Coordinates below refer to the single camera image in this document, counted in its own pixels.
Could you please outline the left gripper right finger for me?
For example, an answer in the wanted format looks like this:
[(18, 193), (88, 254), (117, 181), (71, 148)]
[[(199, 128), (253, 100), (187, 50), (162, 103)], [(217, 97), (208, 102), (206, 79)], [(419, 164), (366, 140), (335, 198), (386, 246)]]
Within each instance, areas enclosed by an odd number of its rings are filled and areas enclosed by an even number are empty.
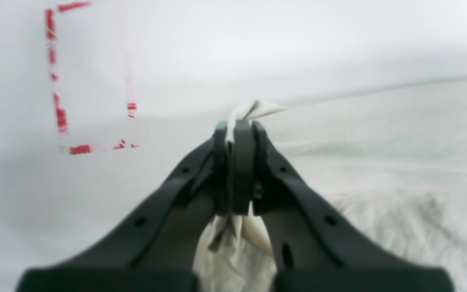
[(374, 244), (300, 177), (259, 122), (237, 121), (231, 210), (260, 216), (277, 267), (272, 292), (452, 292), (442, 268)]

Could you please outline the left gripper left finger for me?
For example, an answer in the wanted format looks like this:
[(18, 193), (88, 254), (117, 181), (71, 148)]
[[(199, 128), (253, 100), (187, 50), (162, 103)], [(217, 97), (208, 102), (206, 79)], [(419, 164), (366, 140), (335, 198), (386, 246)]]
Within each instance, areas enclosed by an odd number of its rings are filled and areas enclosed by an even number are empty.
[(102, 240), (75, 257), (28, 270), (18, 292), (198, 292), (202, 231), (226, 211), (227, 122)]

